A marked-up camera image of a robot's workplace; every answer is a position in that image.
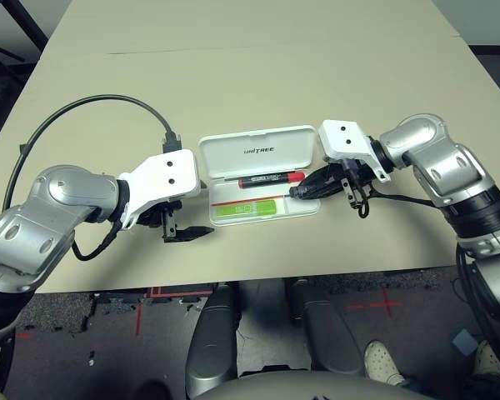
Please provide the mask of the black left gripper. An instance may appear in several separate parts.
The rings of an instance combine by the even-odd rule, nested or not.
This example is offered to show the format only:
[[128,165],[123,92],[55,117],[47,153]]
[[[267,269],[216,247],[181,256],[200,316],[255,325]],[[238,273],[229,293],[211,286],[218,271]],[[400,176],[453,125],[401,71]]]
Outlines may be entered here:
[[175,212],[180,210],[182,206],[180,200],[155,204],[140,214],[137,224],[149,228],[161,228],[162,240],[165,243],[191,242],[214,232],[212,227],[205,226],[177,229]]

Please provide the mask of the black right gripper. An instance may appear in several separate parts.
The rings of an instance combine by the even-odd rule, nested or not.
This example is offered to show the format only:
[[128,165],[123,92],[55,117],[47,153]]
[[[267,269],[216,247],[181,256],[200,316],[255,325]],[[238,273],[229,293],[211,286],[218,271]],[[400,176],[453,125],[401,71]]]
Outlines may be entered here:
[[351,208],[364,208],[364,188],[375,178],[373,170],[359,160],[346,159],[309,173],[300,183],[302,200],[316,200],[344,192]]

